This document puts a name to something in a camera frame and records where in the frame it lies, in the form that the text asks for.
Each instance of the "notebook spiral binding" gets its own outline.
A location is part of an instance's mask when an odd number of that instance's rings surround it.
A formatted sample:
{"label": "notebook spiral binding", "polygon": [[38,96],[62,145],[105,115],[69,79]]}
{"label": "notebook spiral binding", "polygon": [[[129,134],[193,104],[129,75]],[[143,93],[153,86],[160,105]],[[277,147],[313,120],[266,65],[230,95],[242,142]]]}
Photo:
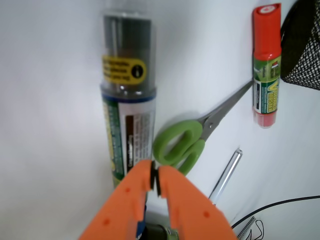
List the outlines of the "notebook spiral binding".
{"label": "notebook spiral binding", "polygon": [[246,233],[249,231],[249,229],[251,228],[252,224],[254,224],[256,222],[256,218],[253,216],[250,221],[248,222],[247,225],[245,225],[244,229],[242,229],[242,231],[239,233],[239,235],[237,236],[238,240],[241,240]]}

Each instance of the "black mesh pen holder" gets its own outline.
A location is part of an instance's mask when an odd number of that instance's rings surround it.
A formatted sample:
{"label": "black mesh pen holder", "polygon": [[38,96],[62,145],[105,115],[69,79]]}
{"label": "black mesh pen holder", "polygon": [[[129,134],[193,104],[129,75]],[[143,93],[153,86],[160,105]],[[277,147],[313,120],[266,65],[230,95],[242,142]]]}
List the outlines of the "black mesh pen holder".
{"label": "black mesh pen holder", "polygon": [[320,0],[298,0],[281,28],[281,78],[320,90]]}

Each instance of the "green scissor handle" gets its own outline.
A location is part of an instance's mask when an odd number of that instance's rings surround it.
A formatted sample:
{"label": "green scissor handle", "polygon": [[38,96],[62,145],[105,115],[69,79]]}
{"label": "green scissor handle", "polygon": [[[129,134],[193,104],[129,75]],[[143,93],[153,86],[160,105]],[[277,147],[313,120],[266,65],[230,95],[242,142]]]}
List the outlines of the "green scissor handle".
{"label": "green scissor handle", "polygon": [[[185,159],[178,170],[186,175],[195,165],[205,147],[205,141],[199,139],[202,131],[201,123],[196,120],[185,120],[170,126],[161,132],[153,142],[155,159],[162,165],[173,167]],[[181,139],[166,154],[170,141],[180,135],[182,135]]]}

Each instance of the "black cable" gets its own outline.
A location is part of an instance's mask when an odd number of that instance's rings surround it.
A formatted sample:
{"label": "black cable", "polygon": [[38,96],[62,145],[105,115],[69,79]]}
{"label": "black cable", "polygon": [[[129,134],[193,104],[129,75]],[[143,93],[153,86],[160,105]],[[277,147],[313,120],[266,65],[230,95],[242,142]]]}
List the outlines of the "black cable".
{"label": "black cable", "polygon": [[[258,223],[257,222],[261,222],[262,224],[262,231],[261,231],[261,228],[258,226]],[[261,221],[261,220],[257,220],[255,221],[255,225],[258,227],[258,229],[260,230],[260,236],[256,237],[254,240],[262,240],[265,236],[265,227],[264,227],[264,223]]]}
{"label": "black cable", "polygon": [[[258,223],[257,222],[261,222],[262,224],[262,230],[261,228],[259,227]],[[256,220],[255,221],[255,225],[258,227],[259,231],[260,231],[260,235],[258,237],[256,237],[254,240],[262,240],[264,239],[264,236],[265,236],[265,227],[264,227],[264,223],[261,221],[261,220]],[[245,240],[252,240],[252,229],[250,229],[250,232],[249,232],[249,235],[246,237]]]}
{"label": "black cable", "polygon": [[262,210],[277,206],[277,205],[281,205],[281,204],[287,204],[287,203],[291,203],[291,202],[297,202],[297,201],[303,201],[303,200],[311,200],[311,199],[320,199],[320,195],[317,196],[305,196],[305,197],[299,197],[299,198],[293,198],[293,199],[288,199],[288,200],[284,200],[284,201],[278,201],[275,203],[271,203],[269,205],[263,206],[258,208],[257,210],[249,213],[248,215],[244,216],[243,218],[241,218],[239,221],[237,221],[235,224],[232,225],[232,229],[234,229],[236,226],[238,226],[240,223],[242,223],[244,220],[246,220],[247,218],[250,218],[251,216],[255,215],[258,212],[261,212]]}

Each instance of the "silver pen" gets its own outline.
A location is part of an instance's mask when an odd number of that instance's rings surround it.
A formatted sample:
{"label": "silver pen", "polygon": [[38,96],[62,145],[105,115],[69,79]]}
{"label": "silver pen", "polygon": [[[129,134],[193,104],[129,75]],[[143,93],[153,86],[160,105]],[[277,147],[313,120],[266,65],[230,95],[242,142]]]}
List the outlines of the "silver pen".
{"label": "silver pen", "polygon": [[211,202],[213,202],[213,204],[217,203],[218,198],[221,196],[222,192],[224,191],[224,189],[225,189],[232,173],[236,169],[236,166],[237,166],[238,162],[240,161],[242,155],[243,155],[243,152],[239,148],[232,155],[228,165],[224,169],[221,177],[219,178],[212,193],[209,196],[209,199],[211,200]]}

